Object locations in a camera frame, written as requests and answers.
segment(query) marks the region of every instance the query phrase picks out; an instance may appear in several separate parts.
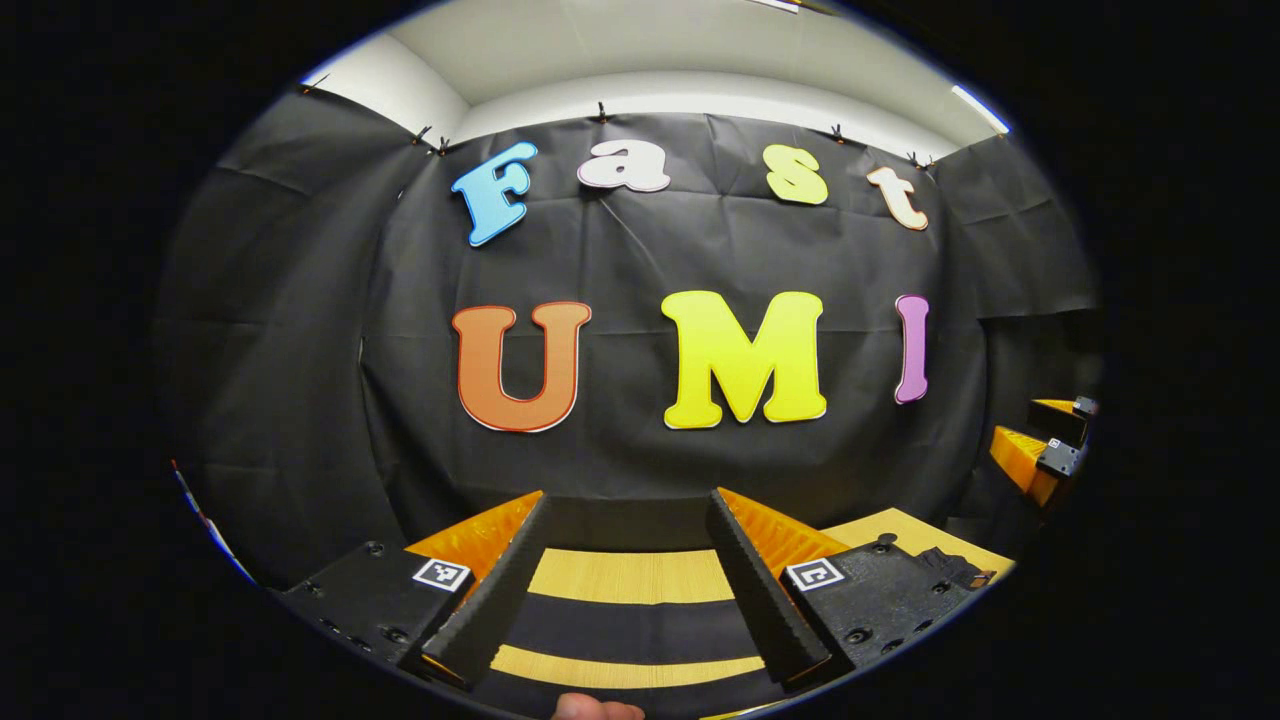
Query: yellow stripe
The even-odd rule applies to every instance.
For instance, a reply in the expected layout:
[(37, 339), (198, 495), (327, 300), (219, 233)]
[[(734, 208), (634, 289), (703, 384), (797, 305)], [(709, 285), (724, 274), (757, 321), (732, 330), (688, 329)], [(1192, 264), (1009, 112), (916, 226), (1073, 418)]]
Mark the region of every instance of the yellow stripe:
[(489, 667), (557, 685), (621, 691), (710, 683), (760, 670), (764, 661), (759, 657), (740, 657), (680, 665), (630, 665), (557, 657), (504, 644), (498, 648)]
[[(1014, 561), (947, 534), (901, 510), (890, 509), (823, 530), (847, 546), (897, 536), (897, 546), (919, 555), (932, 547), (961, 555), (980, 570), (1007, 573)], [(713, 550), (686, 552), (586, 552), (548, 548), (529, 583), (529, 592), (626, 605), (716, 602), (733, 600)]]
[(963, 556), (969, 562), (977, 565), (979, 570), (996, 570), (996, 580), (1002, 579), (1014, 566), (1012, 560), (968, 543), (950, 533), (945, 533), (923, 520), (911, 518), (896, 507), (890, 507), (883, 512), (868, 515), (852, 523), (828, 528), (823, 533), (851, 547), (873, 542), (882, 533), (893, 533), (897, 536), (893, 544), (911, 555), (919, 555), (925, 550), (936, 547), (947, 555)]
[(584, 552), (548, 548), (529, 583), (529, 592), (631, 605), (733, 600), (714, 550)]

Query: white ceiling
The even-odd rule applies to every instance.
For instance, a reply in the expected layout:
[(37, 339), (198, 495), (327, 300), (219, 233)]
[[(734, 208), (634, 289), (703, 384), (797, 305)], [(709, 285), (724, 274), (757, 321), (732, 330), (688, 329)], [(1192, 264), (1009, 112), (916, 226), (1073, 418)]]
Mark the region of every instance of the white ceiling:
[(836, 92), (957, 146), (995, 135), (937, 68), (854, 19), (808, 9), (749, 0), (452, 0), (389, 32), (470, 105), (609, 73), (710, 70)]

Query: white wall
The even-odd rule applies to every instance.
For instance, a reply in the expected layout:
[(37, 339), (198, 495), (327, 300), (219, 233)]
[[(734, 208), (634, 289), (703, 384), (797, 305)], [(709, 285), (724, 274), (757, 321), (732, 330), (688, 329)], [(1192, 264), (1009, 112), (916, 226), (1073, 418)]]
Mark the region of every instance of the white wall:
[(596, 101), (617, 113), (707, 113), (773, 120), (845, 137), (900, 156), (937, 159), (959, 146), (882, 108), (778, 79), (701, 70), (595, 76), (544, 85), (468, 106), (421, 58), (378, 35), (325, 63), (303, 82), (328, 74), (323, 90), (342, 95), (428, 138), (461, 142), (515, 127), (595, 115)]
[(470, 105), (412, 50), (390, 35), (376, 35), (316, 68), (303, 85), (325, 74), (320, 90), (348, 100), (417, 135), (433, 126), (428, 138), (453, 138)]
[(956, 143), (874, 105), (783, 81), (712, 72), (640, 72), (544, 85), (471, 108), (454, 142), (503, 129), (608, 114), (707, 113), (790, 123), (831, 132), (900, 156), (920, 160), (948, 155)]

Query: foam letter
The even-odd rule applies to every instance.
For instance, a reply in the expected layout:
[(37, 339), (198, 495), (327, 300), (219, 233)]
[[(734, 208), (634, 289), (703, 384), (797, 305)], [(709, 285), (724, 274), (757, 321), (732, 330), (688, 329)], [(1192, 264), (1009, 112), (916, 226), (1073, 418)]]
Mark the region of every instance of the foam letter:
[(611, 140), (591, 149), (596, 155), (577, 167), (577, 179), (591, 187), (627, 186), (637, 192), (657, 192), (671, 184), (663, 173), (667, 154), (643, 140)]
[(895, 220), (902, 223), (902, 227), (923, 231), (929, 225), (929, 219), (924, 217), (924, 213), (911, 208), (911, 200), (906, 196), (908, 192), (915, 192), (915, 188), (905, 179), (900, 179), (893, 168), (872, 170), (867, 179), (872, 181), (872, 184), (879, 186), (884, 202), (888, 204), (888, 213), (893, 215)]
[(904, 295), (893, 302), (902, 318), (902, 380), (893, 391), (899, 405), (924, 397), (929, 380), (924, 379), (924, 316), (929, 301), (919, 295)]
[(773, 397), (764, 416), (773, 423), (822, 418), (827, 398), (818, 393), (818, 315), (822, 300), (808, 292), (782, 292), (764, 313), (755, 342), (724, 299), (714, 292), (668, 295), (662, 314), (680, 332), (680, 380), (676, 404), (663, 419), (668, 428), (712, 428), (721, 407), (712, 402), (712, 373), (739, 423), (755, 414), (773, 375)]
[[(538, 155), (531, 142), (517, 142), (477, 165), (453, 183), (453, 192), (461, 192), (471, 210), (471, 247), (479, 247), (493, 236), (509, 228), (525, 217), (524, 202), (508, 202), (507, 191), (516, 195), (529, 192), (529, 170), (516, 160)], [(506, 167), (502, 178), (498, 170)]]
[(764, 179), (782, 200), (810, 205), (822, 205), (827, 200), (827, 183), (814, 172), (818, 160), (808, 150), (771, 145), (764, 149), (764, 164), (773, 170)]
[(511, 307), (467, 307), (453, 316), (458, 331), (458, 398), (475, 421), (494, 430), (538, 433), (557, 425), (577, 398), (577, 331), (591, 319), (581, 302), (534, 309), (544, 340), (543, 391), (516, 400), (502, 389), (502, 336), (516, 324)]

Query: screw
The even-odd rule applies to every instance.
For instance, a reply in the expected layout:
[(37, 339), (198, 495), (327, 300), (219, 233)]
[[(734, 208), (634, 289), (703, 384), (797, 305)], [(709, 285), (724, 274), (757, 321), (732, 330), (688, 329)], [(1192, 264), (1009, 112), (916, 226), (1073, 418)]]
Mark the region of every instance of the screw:
[(399, 628), (383, 628), (383, 637), (393, 643), (404, 644), (408, 642), (408, 634)]

